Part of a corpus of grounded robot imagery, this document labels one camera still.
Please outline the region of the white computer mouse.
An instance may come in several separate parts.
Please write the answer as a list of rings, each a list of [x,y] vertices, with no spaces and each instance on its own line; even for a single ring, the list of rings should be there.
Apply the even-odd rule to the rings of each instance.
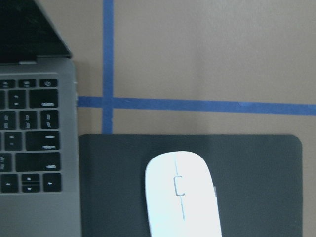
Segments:
[[[222,236],[216,191],[201,156],[176,151],[152,158],[145,196],[151,236]]]

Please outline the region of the black cloth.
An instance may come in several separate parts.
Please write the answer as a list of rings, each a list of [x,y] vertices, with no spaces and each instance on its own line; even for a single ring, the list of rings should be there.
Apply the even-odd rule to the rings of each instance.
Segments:
[[[205,160],[223,236],[302,236],[302,144],[296,136],[102,134],[79,138],[83,236],[148,237],[145,168],[172,151]]]

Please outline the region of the grey laptop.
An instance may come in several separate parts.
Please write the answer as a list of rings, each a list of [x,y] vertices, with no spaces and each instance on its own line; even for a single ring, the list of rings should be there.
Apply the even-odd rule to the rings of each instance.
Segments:
[[[35,0],[0,3],[0,234],[79,237],[76,72]]]

